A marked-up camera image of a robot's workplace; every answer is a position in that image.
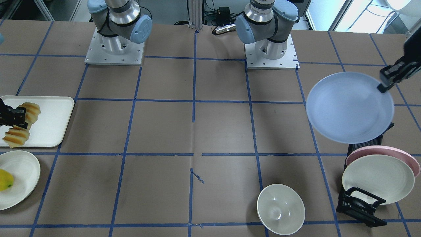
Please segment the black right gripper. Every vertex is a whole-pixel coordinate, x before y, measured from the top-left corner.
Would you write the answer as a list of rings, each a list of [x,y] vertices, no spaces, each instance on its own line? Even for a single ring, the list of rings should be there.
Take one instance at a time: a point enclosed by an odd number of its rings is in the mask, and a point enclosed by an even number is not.
[[[28,123],[25,121],[27,109],[24,107],[12,108],[0,99],[0,126],[18,126],[27,129]]]

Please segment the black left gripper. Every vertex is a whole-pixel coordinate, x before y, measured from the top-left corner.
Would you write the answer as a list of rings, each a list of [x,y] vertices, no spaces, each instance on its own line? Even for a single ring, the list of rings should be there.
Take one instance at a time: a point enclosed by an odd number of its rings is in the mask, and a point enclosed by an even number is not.
[[[393,65],[380,70],[381,83],[377,90],[386,93],[394,85],[415,75],[421,67],[421,32],[412,33],[403,46],[404,55]]]

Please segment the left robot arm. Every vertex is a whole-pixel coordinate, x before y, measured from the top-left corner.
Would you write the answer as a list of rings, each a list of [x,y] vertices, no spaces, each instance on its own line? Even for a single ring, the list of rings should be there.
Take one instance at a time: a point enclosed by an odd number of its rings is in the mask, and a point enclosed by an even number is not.
[[[236,17],[236,32],[241,42],[251,44],[257,51],[257,58],[279,60],[287,51],[298,13],[297,7],[287,0],[251,0]],[[377,88],[381,93],[420,71],[420,29],[406,40],[403,50],[403,56],[393,65],[380,70],[381,83]]]

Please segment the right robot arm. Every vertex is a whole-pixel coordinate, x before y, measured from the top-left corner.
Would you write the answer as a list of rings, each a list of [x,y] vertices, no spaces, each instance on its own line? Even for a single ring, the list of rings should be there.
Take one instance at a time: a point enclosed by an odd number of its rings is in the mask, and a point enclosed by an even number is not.
[[[141,12],[135,0],[89,0],[87,8],[107,53],[117,52],[112,45],[113,40],[121,43],[121,39],[126,39],[141,44],[152,31],[151,17]],[[13,108],[1,100],[1,126],[27,129],[34,123],[30,121],[30,116],[36,118],[36,114],[31,114],[28,108],[22,105]]]

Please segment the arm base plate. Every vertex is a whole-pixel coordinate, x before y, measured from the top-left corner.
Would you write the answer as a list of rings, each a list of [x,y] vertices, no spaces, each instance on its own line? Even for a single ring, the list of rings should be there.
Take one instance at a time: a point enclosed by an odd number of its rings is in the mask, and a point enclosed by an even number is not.
[[[85,63],[97,66],[141,66],[145,43],[134,43],[121,36],[104,37],[94,30]]]
[[[299,60],[291,34],[282,43],[264,39],[244,45],[248,69],[299,69]]]

